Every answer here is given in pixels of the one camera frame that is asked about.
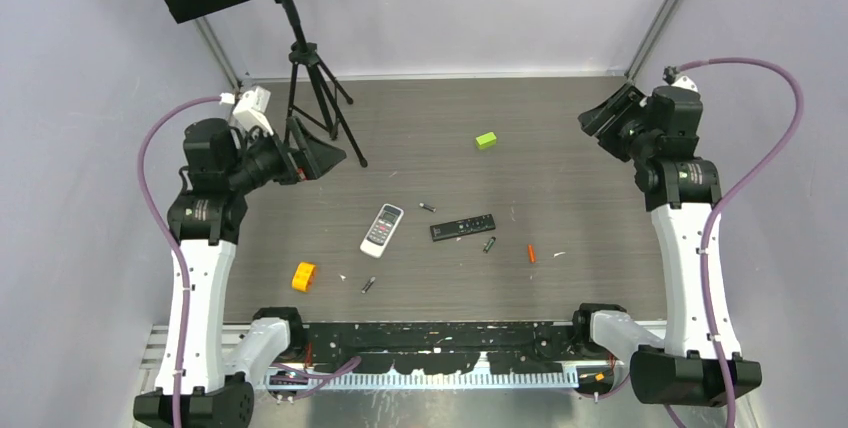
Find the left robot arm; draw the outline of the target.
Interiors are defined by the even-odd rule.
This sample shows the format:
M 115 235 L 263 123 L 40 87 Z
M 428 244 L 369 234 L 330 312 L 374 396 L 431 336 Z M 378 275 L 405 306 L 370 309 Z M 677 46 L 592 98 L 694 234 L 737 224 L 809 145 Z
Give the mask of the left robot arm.
M 222 350 L 227 283 L 246 196 L 269 182 L 316 180 L 345 160 L 343 150 L 313 136 L 296 117 L 287 144 L 274 132 L 242 138 L 222 118 L 186 128 L 183 186 L 159 220 L 172 250 L 174 291 L 165 355 L 152 391 L 133 415 L 148 427 L 246 427 L 254 392 L 277 358 L 298 360 L 307 334 L 295 308 L 261 308 L 247 334 Z

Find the black remote control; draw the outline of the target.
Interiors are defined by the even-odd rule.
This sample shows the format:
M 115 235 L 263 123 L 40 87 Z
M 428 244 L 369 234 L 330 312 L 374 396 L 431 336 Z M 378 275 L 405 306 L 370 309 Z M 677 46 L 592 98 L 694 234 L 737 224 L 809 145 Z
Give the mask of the black remote control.
M 486 214 L 430 226 L 430 236 L 433 242 L 460 238 L 496 229 L 492 214 Z

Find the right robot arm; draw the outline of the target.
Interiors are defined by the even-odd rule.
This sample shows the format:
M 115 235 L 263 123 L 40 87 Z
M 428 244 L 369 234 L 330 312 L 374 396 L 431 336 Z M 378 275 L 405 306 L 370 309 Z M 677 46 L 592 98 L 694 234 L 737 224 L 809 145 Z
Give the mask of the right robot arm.
M 643 404 L 728 406 L 763 380 L 760 363 L 743 356 L 724 298 L 720 180 L 695 153 L 702 113 L 695 84 L 683 80 L 649 95 L 626 82 L 578 117 L 584 133 L 635 168 L 660 245 L 667 320 L 659 337 L 619 305 L 583 303 L 571 345 L 584 358 L 606 350 L 624 362 Z

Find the green black battery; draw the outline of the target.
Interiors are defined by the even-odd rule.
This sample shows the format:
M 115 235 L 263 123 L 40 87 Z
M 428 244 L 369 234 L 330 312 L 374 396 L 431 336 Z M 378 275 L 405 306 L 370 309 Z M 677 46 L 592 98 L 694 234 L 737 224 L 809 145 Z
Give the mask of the green black battery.
M 496 238 L 495 236 L 492 236 L 492 237 L 491 237 L 491 238 L 490 238 L 490 239 L 486 242 L 486 244 L 485 244 L 485 246 L 484 246 L 484 248 L 483 248 L 483 252 L 484 252 L 484 253 L 488 253 L 488 252 L 491 250 L 491 248 L 494 246 L 494 244 L 496 243 L 496 240 L 497 240 L 497 238 Z

